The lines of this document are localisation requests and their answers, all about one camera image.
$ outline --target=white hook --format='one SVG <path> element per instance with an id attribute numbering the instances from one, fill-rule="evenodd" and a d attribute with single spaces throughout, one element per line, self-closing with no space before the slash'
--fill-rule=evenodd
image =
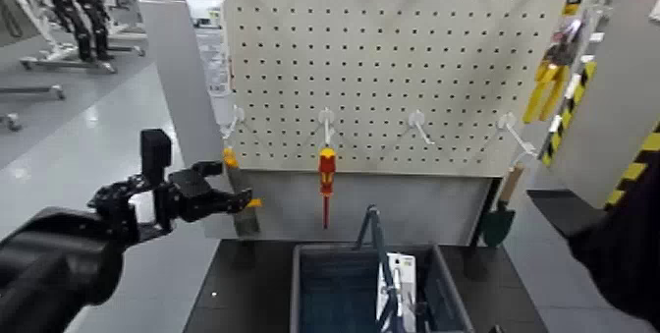
<path id="1" fill-rule="evenodd" d="M 222 139 L 227 140 L 232 135 L 236 129 L 236 125 L 242 123 L 246 119 L 246 111 L 241 107 L 234 105 L 234 119 L 232 124 L 229 126 L 221 126 L 220 132 L 222 133 Z"/>
<path id="2" fill-rule="evenodd" d="M 424 139 L 426 144 L 435 144 L 435 142 L 428 137 L 424 129 L 421 127 L 423 124 L 424 124 L 424 113 L 419 110 L 415 112 L 411 112 L 410 116 L 408 117 L 408 125 L 411 128 L 417 128 L 419 134 L 421 135 L 421 138 Z"/>
<path id="3" fill-rule="evenodd" d="M 327 107 L 318 113 L 318 122 L 323 124 L 325 129 L 325 145 L 330 145 L 332 136 L 335 134 L 335 129 L 330 127 L 330 124 L 335 122 L 335 113 Z"/>
<path id="4" fill-rule="evenodd" d="M 513 113 L 507 113 L 502 115 L 500 117 L 500 120 L 497 121 L 497 128 L 502 131 L 502 130 L 507 130 L 509 133 L 514 137 L 518 145 L 522 148 L 524 151 L 524 154 L 528 154 L 531 156 L 536 155 L 536 148 L 534 147 L 533 144 L 531 144 L 528 141 L 524 141 L 521 139 L 521 136 L 518 135 L 518 133 L 514 130 L 514 125 L 516 124 L 516 116 Z"/>

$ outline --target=table surface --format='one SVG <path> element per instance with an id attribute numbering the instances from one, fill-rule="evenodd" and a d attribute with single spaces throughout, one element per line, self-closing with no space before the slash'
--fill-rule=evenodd
<path id="1" fill-rule="evenodd" d="M 296 242 L 222 241 L 185 333 L 289 332 Z M 440 247 L 477 333 L 547 333 L 502 248 Z"/>

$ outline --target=pegboard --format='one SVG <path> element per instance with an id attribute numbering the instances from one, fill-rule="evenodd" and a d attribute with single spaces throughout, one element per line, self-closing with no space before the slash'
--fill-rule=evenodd
<path id="1" fill-rule="evenodd" d="M 502 176 L 563 3 L 227 0 L 242 167 L 315 171 L 328 107 L 339 172 Z"/>

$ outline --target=red screwdriver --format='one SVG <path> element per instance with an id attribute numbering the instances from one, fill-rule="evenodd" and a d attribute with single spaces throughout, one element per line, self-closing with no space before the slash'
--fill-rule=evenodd
<path id="1" fill-rule="evenodd" d="M 321 195 L 323 196 L 323 229 L 328 229 L 330 217 L 330 196 L 336 171 L 335 156 L 335 150 L 328 146 L 321 149 L 318 155 L 318 172 L 321 174 Z"/>

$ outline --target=gray bin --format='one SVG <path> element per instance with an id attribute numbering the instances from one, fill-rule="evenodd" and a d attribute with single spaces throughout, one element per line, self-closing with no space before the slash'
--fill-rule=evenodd
<path id="1" fill-rule="evenodd" d="M 472 333 L 472 324 L 436 246 L 387 247 L 416 261 L 417 332 Z M 291 333 L 375 333 L 378 254 L 365 246 L 301 245 L 294 250 Z M 431 330 L 427 330 L 425 321 Z"/>

